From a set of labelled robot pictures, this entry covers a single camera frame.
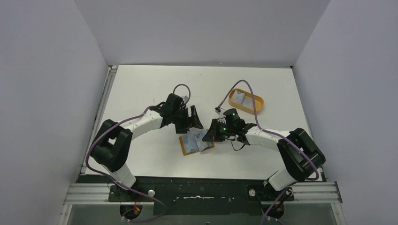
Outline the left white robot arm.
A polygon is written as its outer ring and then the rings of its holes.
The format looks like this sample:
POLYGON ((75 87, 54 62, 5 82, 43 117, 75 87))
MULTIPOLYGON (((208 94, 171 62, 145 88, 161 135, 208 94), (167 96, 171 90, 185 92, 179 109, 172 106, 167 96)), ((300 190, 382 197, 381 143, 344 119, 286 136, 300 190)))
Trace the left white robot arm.
POLYGON ((104 121, 91 144, 87 158, 102 165, 110 178, 121 186, 120 194, 127 201, 139 195, 136 177, 126 164, 130 143, 152 130, 173 124, 177 134, 186 134, 190 128, 202 129, 196 107, 187 108, 184 99, 169 94, 166 101, 147 107, 144 112, 129 119, 104 121))

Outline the yellow leather card holder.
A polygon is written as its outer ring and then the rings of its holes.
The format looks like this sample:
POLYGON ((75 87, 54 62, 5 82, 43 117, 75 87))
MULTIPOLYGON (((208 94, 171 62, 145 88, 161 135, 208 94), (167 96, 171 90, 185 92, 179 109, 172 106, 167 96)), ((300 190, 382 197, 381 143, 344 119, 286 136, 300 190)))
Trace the yellow leather card holder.
POLYGON ((214 148, 213 142, 205 142, 202 140, 207 130, 197 132, 189 131, 186 135, 179 137, 180 146, 184 156, 203 152, 204 150, 214 148))

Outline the silver credit card carried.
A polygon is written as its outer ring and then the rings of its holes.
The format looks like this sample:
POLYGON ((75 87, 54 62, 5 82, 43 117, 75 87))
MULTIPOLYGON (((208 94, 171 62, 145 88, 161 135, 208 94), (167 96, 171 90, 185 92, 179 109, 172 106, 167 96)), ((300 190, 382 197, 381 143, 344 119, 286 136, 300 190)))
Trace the silver credit card carried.
POLYGON ((194 134, 193 134, 193 137, 194 137, 194 140, 195 140, 195 143, 196 143, 196 145, 198 147, 198 151, 199 152, 202 152, 202 151, 207 150, 207 149, 214 148, 214 143, 213 142, 203 141, 203 138, 204 138, 206 133, 207 133, 207 130, 201 130, 201 131, 198 131, 198 132, 194 132, 194 134))

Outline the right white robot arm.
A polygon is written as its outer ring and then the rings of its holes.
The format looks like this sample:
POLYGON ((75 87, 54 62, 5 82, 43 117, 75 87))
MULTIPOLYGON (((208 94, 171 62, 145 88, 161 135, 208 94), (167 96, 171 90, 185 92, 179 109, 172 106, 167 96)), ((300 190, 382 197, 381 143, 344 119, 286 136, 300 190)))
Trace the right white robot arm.
POLYGON ((295 182, 306 181, 313 174, 318 177, 318 169, 326 162, 324 154, 304 129, 264 130, 257 124, 246 123, 234 108, 212 119, 202 140, 223 142, 228 138, 243 145, 261 146, 280 153, 283 167, 264 181, 264 194, 270 200, 276 200, 285 187, 295 182))

